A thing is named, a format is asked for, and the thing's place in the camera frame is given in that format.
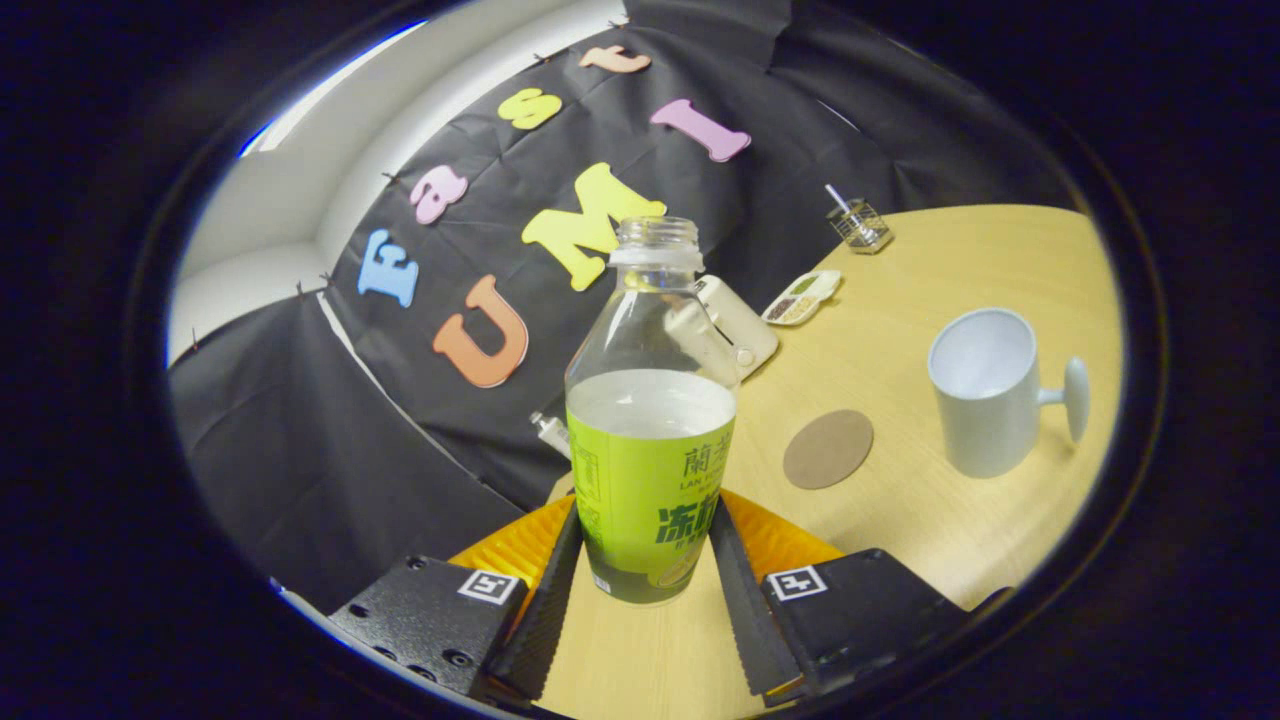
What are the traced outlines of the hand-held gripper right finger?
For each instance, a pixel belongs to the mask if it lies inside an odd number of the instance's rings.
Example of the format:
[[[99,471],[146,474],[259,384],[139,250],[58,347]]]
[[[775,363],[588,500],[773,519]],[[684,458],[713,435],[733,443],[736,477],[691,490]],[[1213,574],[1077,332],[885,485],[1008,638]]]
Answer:
[[[890,552],[845,553],[727,489],[709,541],[749,691],[769,708],[878,676],[1011,593],[961,609]]]

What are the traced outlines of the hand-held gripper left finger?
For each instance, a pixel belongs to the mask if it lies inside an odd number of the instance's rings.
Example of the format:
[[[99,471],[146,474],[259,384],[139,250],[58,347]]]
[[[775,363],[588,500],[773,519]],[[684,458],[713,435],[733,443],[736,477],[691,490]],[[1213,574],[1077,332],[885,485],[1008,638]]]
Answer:
[[[448,560],[410,555],[330,615],[419,680],[492,705],[540,700],[582,547],[573,496]]]

